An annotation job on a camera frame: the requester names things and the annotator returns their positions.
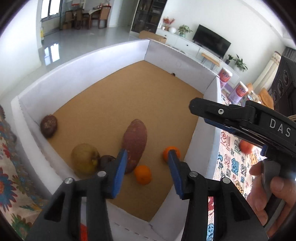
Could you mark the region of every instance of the brown cardboard surface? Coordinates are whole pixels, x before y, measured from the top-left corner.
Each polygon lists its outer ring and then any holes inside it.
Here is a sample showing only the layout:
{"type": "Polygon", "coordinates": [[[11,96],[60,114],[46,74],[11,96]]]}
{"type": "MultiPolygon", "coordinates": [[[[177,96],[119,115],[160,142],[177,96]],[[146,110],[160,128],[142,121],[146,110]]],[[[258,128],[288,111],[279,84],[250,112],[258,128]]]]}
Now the brown cardboard surface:
{"type": "Polygon", "coordinates": [[[173,184],[162,151],[176,146],[183,160],[198,119],[188,108],[195,97],[203,95],[141,61],[98,81],[57,110],[58,130],[48,141],[69,166],[71,151],[80,143],[95,146],[101,155],[116,157],[131,121],[142,120],[148,138],[139,164],[150,167],[152,181],[141,186],[133,173],[127,174],[119,195],[110,202],[150,221],[173,184]]]}
{"type": "Polygon", "coordinates": [[[160,35],[155,34],[155,33],[145,31],[145,30],[140,32],[139,39],[153,39],[153,40],[156,40],[156,41],[161,42],[163,44],[166,43],[166,38],[165,37],[160,36],[160,35]]]}

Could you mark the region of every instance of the black speaker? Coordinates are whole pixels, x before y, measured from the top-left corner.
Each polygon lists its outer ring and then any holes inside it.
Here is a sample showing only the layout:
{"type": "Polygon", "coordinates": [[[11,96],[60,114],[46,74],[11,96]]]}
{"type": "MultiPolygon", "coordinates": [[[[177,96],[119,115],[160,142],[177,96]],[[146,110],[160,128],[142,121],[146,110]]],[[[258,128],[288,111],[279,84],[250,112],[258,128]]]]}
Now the black speaker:
{"type": "Polygon", "coordinates": [[[284,116],[296,114],[296,62],[282,56],[271,85],[275,111],[284,116]]]}

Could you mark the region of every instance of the tv stand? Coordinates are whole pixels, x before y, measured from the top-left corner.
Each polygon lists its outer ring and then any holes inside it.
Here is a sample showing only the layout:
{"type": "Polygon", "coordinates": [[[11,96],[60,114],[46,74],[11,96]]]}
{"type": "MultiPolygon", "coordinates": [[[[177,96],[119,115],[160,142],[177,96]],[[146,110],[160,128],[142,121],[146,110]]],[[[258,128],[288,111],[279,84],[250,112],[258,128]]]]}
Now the tv stand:
{"type": "MultiPolygon", "coordinates": [[[[229,70],[232,73],[232,77],[229,80],[229,85],[231,85],[232,87],[235,86],[236,83],[238,83],[239,79],[240,79],[240,75],[235,72],[230,66],[228,66],[226,63],[224,63],[221,60],[220,56],[217,56],[217,54],[213,53],[211,50],[209,50],[208,48],[202,46],[199,43],[194,43],[186,38],[183,38],[181,36],[179,36],[178,34],[172,34],[168,31],[162,30],[162,29],[157,29],[156,30],[156,34],[165,37],[166,40],[166,44],[179,50],[184,52],[186,55],[190,56],[193,60],[197,61],[198,63],[201,63],[203,60],[203,54],[206,54],[207,56],[211,57],[212,59],[214,59],[215,61],[217,61],[220,65],[220,67],[215,67],[213,69],[213,72],[218,74],[218,72],[221,70],[221,68],[226,68],[227,70],[229,70]]],[[[210,68],[211,64],[209,64],[209,61],[206,61],[205,63],[203,63],[204,66],[210,68]]]]}

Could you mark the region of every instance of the patterned tablecloth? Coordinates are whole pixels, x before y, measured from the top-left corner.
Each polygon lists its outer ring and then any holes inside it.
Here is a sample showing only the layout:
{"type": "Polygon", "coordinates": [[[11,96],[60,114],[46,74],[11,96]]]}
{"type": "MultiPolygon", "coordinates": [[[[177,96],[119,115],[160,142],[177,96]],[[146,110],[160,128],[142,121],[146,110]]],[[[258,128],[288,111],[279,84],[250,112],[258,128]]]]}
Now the patterned tablecloth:
{"type": "MultiPolygon", "coordinates": [[[[222,92],[223,104],[228,105],[230,102],[226,96],[227,93],[222,92]]],[[[0,211],[18,235],[24,239],[46,201],[36,194],[28,174],[22,167],[15,151],[16,137],[10,131],[4,117],[4,111],[0,107],[0,211]]],[[[229,177],[246,198],[253,181],[249,169],[263,157],[260,156],[259,148],[254,148],[251,155],[241,153],[239,142],[237,137],[221,131],[214,179],[229,177]]],[[[212,197],[209,197],[208,224],[207,241],[211,241],[214,231],[212,197]]]]}

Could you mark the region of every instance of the white foam box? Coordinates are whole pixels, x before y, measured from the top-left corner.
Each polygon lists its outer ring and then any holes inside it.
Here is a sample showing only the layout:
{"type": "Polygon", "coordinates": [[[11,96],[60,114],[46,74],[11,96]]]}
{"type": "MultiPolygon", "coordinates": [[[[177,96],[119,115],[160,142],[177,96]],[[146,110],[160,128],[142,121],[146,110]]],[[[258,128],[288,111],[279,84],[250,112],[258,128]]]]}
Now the white foam box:
{"type": "MultiPolygon", "coordinates": [[[[179,79],[200,91],[204,99],[221,103],[220,83],[215,73],[181,52],[149,39],[98,49],[55,68],[11,102],[17,135],[28,160],[25,165],[45,195],[53,194],[65,178],[78,178],[41,134],[39,123],[42,118],[53,114],[97,81],[142,60],[168,73],[174,72],[179,79]]],[[[220,129],[199,118],[184,158],[191,170],[213,178],[219,140],[220,129]]],[[[181,240],[187,208],[188,201],[180,200],[174,186],[150,222],[107,202],[113,239],[181,240]]]]}

